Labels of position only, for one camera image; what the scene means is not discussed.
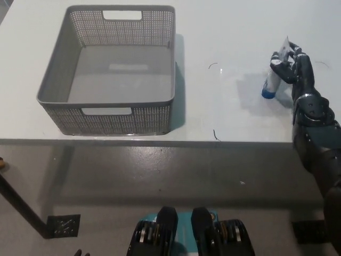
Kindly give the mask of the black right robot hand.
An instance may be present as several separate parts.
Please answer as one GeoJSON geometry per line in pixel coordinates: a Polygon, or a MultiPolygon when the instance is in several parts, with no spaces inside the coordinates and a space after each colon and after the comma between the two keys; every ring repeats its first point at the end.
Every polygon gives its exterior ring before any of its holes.
{"type": "Polygon", "coordinates": [[[292,98],[310,94],[314,90],[314,72],[310,57],[297,44],[289,41],[289,49],[281,58],[273,52],[270,60],[271,70],[285,83],[293,86],[292,98]]]}

